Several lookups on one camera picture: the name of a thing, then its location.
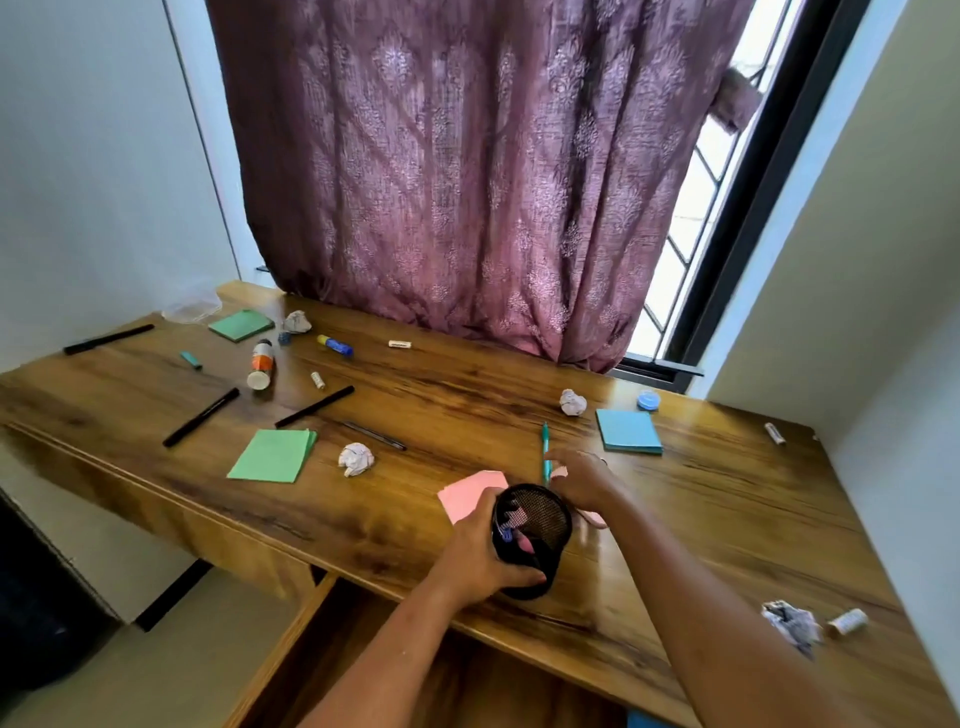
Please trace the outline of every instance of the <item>blue sticky note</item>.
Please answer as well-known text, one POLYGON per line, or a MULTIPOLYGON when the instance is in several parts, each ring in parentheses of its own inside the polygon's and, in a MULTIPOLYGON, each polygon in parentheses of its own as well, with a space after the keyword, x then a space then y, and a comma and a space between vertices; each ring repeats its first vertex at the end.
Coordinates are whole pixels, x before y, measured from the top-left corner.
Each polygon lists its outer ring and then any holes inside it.
POLYGON ((606 449, 663 453, 660 437, 649 412, 598 409, 597 423, 606 449))

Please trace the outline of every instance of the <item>window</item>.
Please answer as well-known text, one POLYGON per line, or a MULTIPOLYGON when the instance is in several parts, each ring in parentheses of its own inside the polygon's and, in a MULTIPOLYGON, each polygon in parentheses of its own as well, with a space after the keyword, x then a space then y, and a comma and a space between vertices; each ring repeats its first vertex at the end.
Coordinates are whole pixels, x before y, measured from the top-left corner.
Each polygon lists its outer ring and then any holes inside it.
POLYGON ((701 129, 619 376, 685 390, 868 2, 756 0, 732 65, 766 100, 701 129))

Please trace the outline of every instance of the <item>purple curtain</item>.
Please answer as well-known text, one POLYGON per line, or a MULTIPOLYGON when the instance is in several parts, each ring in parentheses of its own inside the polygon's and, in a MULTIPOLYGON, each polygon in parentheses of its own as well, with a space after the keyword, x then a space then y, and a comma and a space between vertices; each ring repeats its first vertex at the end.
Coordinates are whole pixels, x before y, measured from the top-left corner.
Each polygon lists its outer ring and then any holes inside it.
POLYGON ((711 104, 742 123, 718 94, 752 0, 207 5, 280 288, 595 371, 711 104))

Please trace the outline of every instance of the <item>white cylinder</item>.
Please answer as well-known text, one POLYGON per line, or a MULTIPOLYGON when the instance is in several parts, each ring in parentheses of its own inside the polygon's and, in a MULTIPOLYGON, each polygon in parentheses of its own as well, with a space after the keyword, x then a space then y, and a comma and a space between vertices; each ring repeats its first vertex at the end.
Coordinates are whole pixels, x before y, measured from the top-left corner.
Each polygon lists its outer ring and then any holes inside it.
POLYGON ((851 609, 849 612, 840 615, 837 619, 827 622, 827 633, 834 639, 849 635, 853 630, 859 629, 869 622, 870 619, 862 609, 851 609))

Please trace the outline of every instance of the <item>blue lid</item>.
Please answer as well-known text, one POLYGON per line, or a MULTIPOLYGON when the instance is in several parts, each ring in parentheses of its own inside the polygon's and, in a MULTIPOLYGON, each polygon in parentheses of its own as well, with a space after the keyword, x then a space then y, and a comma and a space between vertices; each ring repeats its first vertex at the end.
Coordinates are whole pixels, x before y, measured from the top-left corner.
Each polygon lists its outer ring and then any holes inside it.
POLYGON ((636 398, 636 406, 647 412, 656 412, 660 409, 660 395, 653 390, 645 389, 636 398))

